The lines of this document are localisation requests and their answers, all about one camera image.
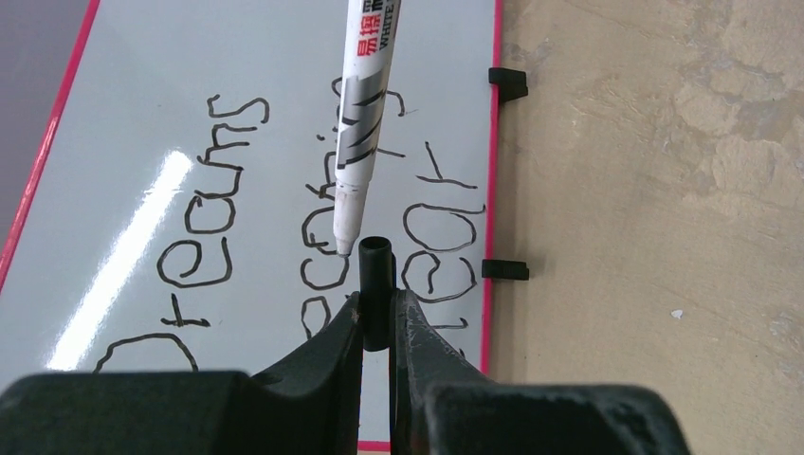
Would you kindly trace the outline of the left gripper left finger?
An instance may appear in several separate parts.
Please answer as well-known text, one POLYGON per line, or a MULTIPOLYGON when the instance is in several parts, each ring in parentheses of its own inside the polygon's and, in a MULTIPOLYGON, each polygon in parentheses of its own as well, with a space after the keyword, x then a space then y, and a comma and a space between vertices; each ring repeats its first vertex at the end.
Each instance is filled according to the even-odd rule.
POLYGON ((359 296, 267 369, 42 373, 1 396, 5 454, 354 454, 359 296))

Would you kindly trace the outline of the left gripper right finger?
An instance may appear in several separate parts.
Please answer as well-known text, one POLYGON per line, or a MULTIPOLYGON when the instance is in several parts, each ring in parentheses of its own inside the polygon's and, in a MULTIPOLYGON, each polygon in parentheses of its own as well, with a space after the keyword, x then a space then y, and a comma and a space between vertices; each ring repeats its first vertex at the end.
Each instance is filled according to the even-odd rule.
POLYGON ((622 384, 491 380, 431 326, 411 291, 392 300, 393 454, 687 454, 669 405, 622 384))

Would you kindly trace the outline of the black marker cap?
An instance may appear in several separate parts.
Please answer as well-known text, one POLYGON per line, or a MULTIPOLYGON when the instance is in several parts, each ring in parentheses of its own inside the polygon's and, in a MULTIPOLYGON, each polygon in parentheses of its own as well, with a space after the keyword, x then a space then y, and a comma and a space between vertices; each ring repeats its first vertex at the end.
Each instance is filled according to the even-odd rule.
POLYGON ((358 244, 359 307, 364 350, 379 352, 390 345, 391 302, 395 285, 395 257, 385 237, 366 237, 358 244))

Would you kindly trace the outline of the pink-framed whiteboard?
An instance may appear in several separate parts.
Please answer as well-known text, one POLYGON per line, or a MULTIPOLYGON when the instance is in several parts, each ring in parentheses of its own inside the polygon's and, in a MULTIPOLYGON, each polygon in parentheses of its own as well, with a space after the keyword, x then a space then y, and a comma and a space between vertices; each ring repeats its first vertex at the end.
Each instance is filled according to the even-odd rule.
MULTIPOLYGON (((92 1, 1 260, 1 392, 254 375, 358 287, 332 233, 344 1, 92 1)), ((405 1, 363 234, 487 367, 498 1, 405 1)))

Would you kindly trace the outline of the black and white marker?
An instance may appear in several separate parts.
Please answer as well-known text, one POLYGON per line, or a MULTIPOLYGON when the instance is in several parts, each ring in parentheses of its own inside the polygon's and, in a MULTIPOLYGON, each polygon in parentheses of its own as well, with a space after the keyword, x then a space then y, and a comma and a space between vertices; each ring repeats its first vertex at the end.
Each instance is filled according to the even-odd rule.
POLYGON ((340 88, 333 233, 340 257, 357 241, 375 168, 399 1, 350 1, 340 88))

